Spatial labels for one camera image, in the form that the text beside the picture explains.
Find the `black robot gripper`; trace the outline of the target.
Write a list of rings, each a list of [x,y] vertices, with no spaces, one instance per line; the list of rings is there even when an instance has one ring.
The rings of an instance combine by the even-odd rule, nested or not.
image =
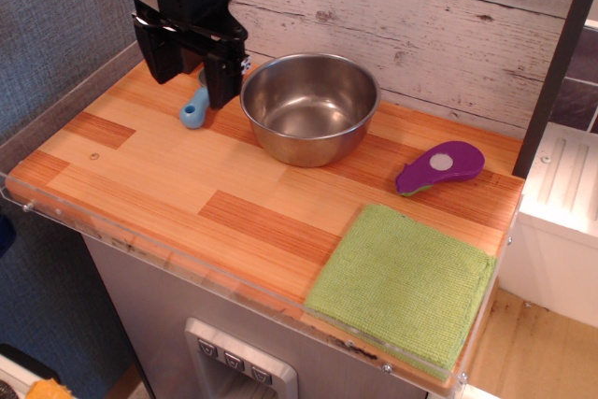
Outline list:
[[[137,44],[153,78],[165,84],[185,72],[182,52],[204,59],[209,104],[222,109],[241,91],[247,30],[232,0],[133,0]]]

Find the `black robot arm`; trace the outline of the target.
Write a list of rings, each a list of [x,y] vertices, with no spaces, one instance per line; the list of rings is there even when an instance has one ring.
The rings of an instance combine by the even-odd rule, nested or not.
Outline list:
[[[231,1],[133,0],[136,41],[158,83],[203,64],[211,108],[240,94],[248,32],[230,12]]]

